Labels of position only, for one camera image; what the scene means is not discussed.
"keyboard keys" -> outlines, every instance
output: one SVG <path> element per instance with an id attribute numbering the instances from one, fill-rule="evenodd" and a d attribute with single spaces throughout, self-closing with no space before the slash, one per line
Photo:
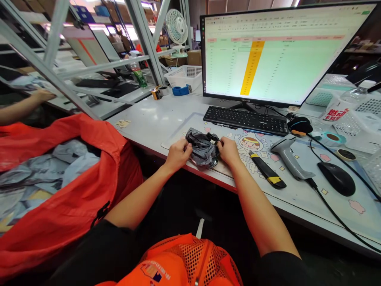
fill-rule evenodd
<path id="1" fill-rule="evenodd" d="M 232 110 L 210 106 L 204 116 L 204 121 L 253 129 L 258 132 L 263 130 L 266 133 L 280 136 L 288 134 L 285 118 L 268 114 L 257 114 L 243 110 Z"/>

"white fan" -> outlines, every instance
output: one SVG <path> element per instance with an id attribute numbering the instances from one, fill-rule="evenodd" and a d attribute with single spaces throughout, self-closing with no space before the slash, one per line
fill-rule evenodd
<path id="1" fill-rule="evenodd" d="M 182 44 L 188 39 L 188 27 L 185 24 L 183 15 L 179 10 L 170 9 L 165 17 L 165 23 L 167 24 L 167 31 L 171 40 L 178 44 L 173 48 L 176 50 L 172 54 L 173 58 L 185 58 L 188 56 L 187 53 L 181 51 L 185 46 Z"/>

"monitor bezel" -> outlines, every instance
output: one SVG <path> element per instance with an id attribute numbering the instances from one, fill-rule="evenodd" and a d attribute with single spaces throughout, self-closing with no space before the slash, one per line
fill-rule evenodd
<path id="1" fill-rule="evenodd" d="M 262 12 L 273 12 L 273 11 L 287 11 L 287 10 L 302 10 L 302 9 L 314 9 L 314 8 L 322 8 L 322 7 L 334 7 L 334 6 L 352 6 L 352 5 L 368 5 L 368 4 L 376 4 L 375 8 L 372 10 L 372 12 L 369 13 L 368 18 L 364 21 L 364 23 L 358 28 L 358 30 L 355 32 L 354 36 L 348 41 L 347 46 L 350 42 L 353 41 L 358 31 L 363 27 L 371 18 L 371 15 L 373 12 L 377 9 L 380 2 L 379 1 L 364 1 L 364 2 L 340 2 L 340 3 L 331 3 L 331 4 L 312 4 L 312 5 L 305 5 L 305 6 L 297 6 L 297 7 L 286 7 L 286 8 L 275 8 L 275 9 L 264 9 L 264 10 L 254 10 L 254 11 L 242 11 L 242 12 L 232 12 L 232 13 L 223 13 L 223 14 L 212 14 L 212 15 L 201 15 L 200 16 L 200 29 L 201 29 L 201 61 L 202 61 L 202 96 L 203 97 L 212 97 L 217 99 L 225 99 L 225 100 L 234 100 L 234 101 L 240 101 L 240 102 L 250 102 L 254 104 L 259 105 L 271 105 L 276 107 L 289 107 L 289 106 L 296 106 L 301 107 L 303 103 L 307 100 L 307 98 L 311 95 L 312 91 L 317 87 L 317 85 L 320 83 L 320 81 L 324 78 L 324 76 L 327 74 L 327 72 L 338 62 L 339 58 L 344 53 L 345 49 L 341 51 L 339 56 L 333 61 L 333 63 L 330 65 L 330 67 L 325 71 L 324 75 L 321 77 L 321 79 L 317 82 L 317 84 L 311 89 L 310 93 L 306 96 L 306 98 L 303 100 L 303 102 L 300 105 L 297 104 L 291 104 L 291 103 L 284 103 L 284 102 L 273 102 L 273 101 L 266 101 L 266 100 L 258 100 L 258 99 L 245 99 L 241 97 L 235 97 L 235 96 L 229 96 L 229 95 L 218 95 L 218 94 L 212 94 L 212 93 L 206 93 L 206 67 L 205 67 L 205 24 L 204 20 L 208 17 L 219 17 L 219 16 L 229 16 L 229 15 L 242 15 L 242 14 L 251 14 L 251 13 L 262 13 Z"/>

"black plastic bag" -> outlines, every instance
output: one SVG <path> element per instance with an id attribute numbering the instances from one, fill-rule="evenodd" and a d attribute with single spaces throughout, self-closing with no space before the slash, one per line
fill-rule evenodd
<path id="1" fill-rule="evenodd" d="M 191 160 L 198 167 L 207 169 L 214 167 L 218 163 L 219 151 L 215 144 L 219 141 L 216 134 L 204 134 L 196 129 L 190 128 L 185 139 L 192 143 L 193 152 L 190 155 Z"/>

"hand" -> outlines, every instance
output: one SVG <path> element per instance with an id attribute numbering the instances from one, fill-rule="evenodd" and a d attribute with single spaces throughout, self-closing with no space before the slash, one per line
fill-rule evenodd
<path id="1" fill-rule="evenodd" d="M 222 160 L 224 160 L 229 166 L 232 166 L 238 162 L 241 162 L 239 158 L 237 145 L 234 140 L 222 137 L 220 141 L 217 142 L 217 147 L 219 153 L 221 154 Z"/>
<path id="2" fill-rule="evenodd" d="M 31 98 L 35 99 L 40 103 L 43 103 L 45 101 L 49 101 L 53 98 L 56 98 L 56 95 L 46 89 L 39 89 L 32 93 Z"/>
<path id="3" fill-rule="evenodd" d="M 192 144 L 186 139 L 180 139 L 169 148 L 168 157 L 163 166 L 174 174 L 187 163 L 192 151 Z"/>

